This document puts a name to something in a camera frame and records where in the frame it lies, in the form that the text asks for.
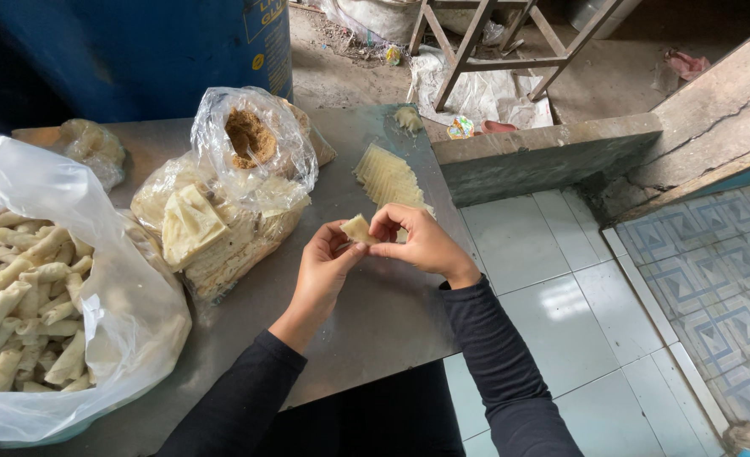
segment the white tile floor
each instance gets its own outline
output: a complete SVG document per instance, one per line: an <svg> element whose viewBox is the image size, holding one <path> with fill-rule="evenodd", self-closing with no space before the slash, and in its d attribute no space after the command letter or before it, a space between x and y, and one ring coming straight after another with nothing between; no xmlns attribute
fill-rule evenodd
<svg viewBox="0 0 750 457"><path fill-rule="evenodd" d="M673 351L665 348L666 339L676 342L664 335L671 327L654 327L572 191L548 190L461 212L477 265L586 455L724 453ZM462 355L446 358L445 365L466 453L497 455Z"/></svg>

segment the wooden stand leg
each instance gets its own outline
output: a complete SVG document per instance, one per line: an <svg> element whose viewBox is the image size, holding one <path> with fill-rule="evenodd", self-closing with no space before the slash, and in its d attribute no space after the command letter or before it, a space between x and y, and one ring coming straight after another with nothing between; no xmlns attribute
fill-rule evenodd
<svg viewBox="0 0 750 457"><path fill-rule="evenodd" d="M604 22L607 21L609 16L611 16L613 12L615 12L615 8L617 8L621 3L623 3L623 0L607 0L604 3L604 6L602 6L601 9L598 10L597 13L595 13L595 16L592 16L590 22L584 26L578 36L576 36L573 42L570 43L570 46L567 47L567 58L564 59L564 61L557 68L555 68L555 71L552 72L549 77L545 77L540 83L538 83L538 85L536 85L536 88L534 88L532 92L528 94L528 99L534 102L542 98L544 91L547 90L548 87L550 87L550 84L552 84L555 78L557 78L561 74L564 68L570 65L570 62L573 60L576 54L578 54L578 51L580 51L587 43L587 41L589 41L590 38L595 34L595 32L597 32L598 29L601 28L602 25L604 25Z"/></svg>
<svg viewBox="0 0 750 457"><path fill-rule="evenodd" d="M513 42L513 38L522 30L524 22L530 17L530 10L536 5L538 0L528 0L527 5L524 5L524 9L519 11L516 15L516 19L513 20L513 24L510 26L507 34L502 38L502 43L499 44L499 50L506 50L507 46Z"/></svg>
<svg viewBox="0 0 750 457"><path fill-rule="evenodd" d="M454 88L457 78L460 77L460 73L463 70L463 64L468 62L471 50L477 45L477 41L479 41L479 37L482 35L482 29L485 28L485 22L488 22L488 17L494 10L494 6L497 2L498 0L482 0L479 3L477 11L474 13L474 19L472 19L471 25L463 37L463 42L457 50L456 62L448 69L446 78L442 81L442 85L440 86L440 92L438 92L437 98L434 100L433 106L435 111L442 112L443 108L446 106L446 100L448 100L448 96L451 95L451 89Z"/></svg>
<svg viewBox="0 0 750 457"><path fill-rule="evenodd" d="M429 0L423 0L421 3L421 14L417 15L417 22L415 23L415 32L411 35L411 41L409 42L409 55L420 54L421 41L423 40L423 34L425 33L425 27L429 24L429 20L426 19L424 11L426 5L431 5L433 2Z"/></svg>

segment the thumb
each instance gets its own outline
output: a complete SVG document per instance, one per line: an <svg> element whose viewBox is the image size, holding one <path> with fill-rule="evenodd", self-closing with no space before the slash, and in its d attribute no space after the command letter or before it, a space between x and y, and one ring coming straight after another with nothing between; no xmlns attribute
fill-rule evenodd
<svg viewBox="0 0 750 457"><path fill-rule="evenodd" d="M400 243L378 243L369 247L369 255L405 260L407 246Z"/></svg>
<svg viewBox="0 0 750 457"><path fill-rule="evenodd" d="M354 267L358 262L364 258L364 254L367 251L367 245L363 243L356 243L341 254L335 263L339 265L341 273L347 273L350 268Z"/></svg>

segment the person's right hand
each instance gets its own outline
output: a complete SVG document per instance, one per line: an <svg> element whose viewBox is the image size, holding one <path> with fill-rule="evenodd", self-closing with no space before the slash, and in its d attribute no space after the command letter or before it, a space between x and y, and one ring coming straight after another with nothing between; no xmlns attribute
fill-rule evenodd
<svg viewBox="0 0 750 457"><path fill-rule="evenodd" d="M401 227L409 233L406 244L394 242ZM388 203L372 217L369 234L383 242L371 245L370 255L399 259L424 272L441 274L452 289L473 286L482 277L471 257L425 209Z"/></svg>

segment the metal stand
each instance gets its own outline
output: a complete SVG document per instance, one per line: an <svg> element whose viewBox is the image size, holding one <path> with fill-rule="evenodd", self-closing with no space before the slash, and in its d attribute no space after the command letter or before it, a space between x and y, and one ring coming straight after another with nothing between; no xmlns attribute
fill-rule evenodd
<svg viewBox="0 0 750 457"><path fill-rule="evenodd" d="M460 77L462 72L487 72L490 70L519 70L522 68L544 68L544 67L555 67L555 71L548 77L545 77L542 82L538 83L536 88L528 94L528 98L531 101L541 99L545 90L555 80L557 76L561 74L563 69L569 65L569 63L576 56L587 41L595 34L595 32L604 25L607 18L612 15L615 8L623 3L623 0L607 0L604 6L595 13L592 20L584 26L583 30L575 37L570 46L566 49L561 44L559 37L555 35L553 27L544 18L542 12L536 6L537 0L423 0L421 4L421 14L417 18L415 24L415 32L411 35L411 42L409 43L409 54L418 55L420 49L421 39L425 32L426 25L431 27L434 36L437 37L438 43L442 48L443 54L446 56L446 60L451 68L448 69L446 78L443 80L440 92L437 94L437 98L434 100L434 110L442 112L443 107L446 105L449 95L451 95L451 89L454 88L454 84L457 82L457 78ZM463 37L463 42L460 48L457 50L456 55L451 50L451 44L448 42L446 35L442 32L442 27L437 21L437 17L434 15L433 8L435 9L449 9L449 10L467 10L476 8L477 11L474 13L474 19L471 21L468 31ZM513 42L513 38L519 33L525 20L531 17L533 22L536 24L538 29L542 32L547 43L553 49L555 57L545 58L523 58L517 60L497 60L491 62L481 63L470 63L468 62L468 56L471 55L471 50L477 45L482 29L485 27L485 22L491 16L491 12L494 8L508 8L512 10L521 10L520 14L516 16L513 24L510 25L510 31L502 39L502 44L499 45L500 50L505 50L508 43Z"/></svg>

